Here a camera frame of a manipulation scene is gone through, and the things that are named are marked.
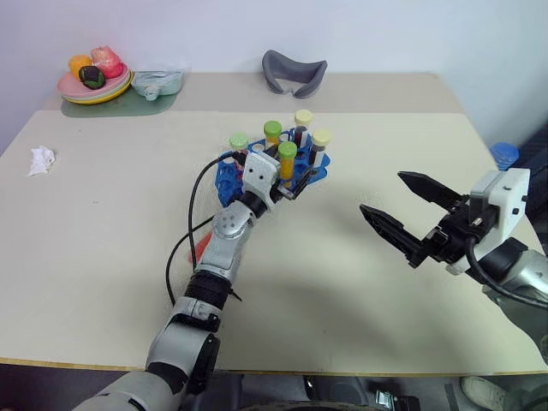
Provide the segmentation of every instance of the yellow plate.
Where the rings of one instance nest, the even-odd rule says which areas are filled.
[[[118,97],[120,94],[122,94],[123,92],[128,90],[129,86],[131,86],[131,80],[133,78],[134,78],[134,73],[132,71],[131,75],[128,77],[128,82],[126,84],[124,84],[124,86],[121,89],[119,89],[116,92],[113,92],[111,95],[108,95],[108,96],[104,96],[104,97],[101,97],[101,98],[95,98],[94,100],[73,100],[71,98],[67,98],[67,97],[64,97],[64,96],[63,96],[63,98],[65,100],[67,100],[71,103],[75,103],[75,104],[90,105],[90,104],[104,103],[105,101],[109,101],[109,100],[112,100],[113,98]]]

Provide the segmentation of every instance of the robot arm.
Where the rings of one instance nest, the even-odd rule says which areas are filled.
[[[493,171],[460,195],[429,176],[400,172],[411,191],[446,214],[423,240],[383,211],[360,210],[386,241],[416,268],[427,257],[447,263],[447,270],[466,272],[516,326],[535,342],[548,363],[548,260],[509,237],[525,213],[529,170]]]
[[[152,342],[146,370],[124,375],[74,411],[176,411],[186,394],[205,389],[220,345],[214,333],[232,293],[241,250],[256,220],[282,197],[294,200],[307,185],[312,168],[293,191],[280,183],[279,170],[280,163],[265,152],[247,156],[244,194],[213,218],[211,240],[184,296]]]

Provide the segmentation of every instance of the white wall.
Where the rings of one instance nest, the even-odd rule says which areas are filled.
[[[548,109],[548,0],[20,0],[0,14],[0,152],[74,54],[254,71],[275,49],[334,72],[441,74],[487,143],[519,143]]]

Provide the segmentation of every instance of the white tissue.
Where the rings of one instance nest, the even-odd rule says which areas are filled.
[[[48,147],[39,146],[38,148],[33,148],[31,153],[33,154],[33,162],[31,163],[31,169],[28,172],[28,176],[47,173],[55,161],[55,154],[53,154],[53,151]]]

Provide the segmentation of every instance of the shoe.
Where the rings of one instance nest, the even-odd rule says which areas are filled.
[[[461,378],[464,395],[474,404],[492,411],[503,411],[506,391],[481,377]]]

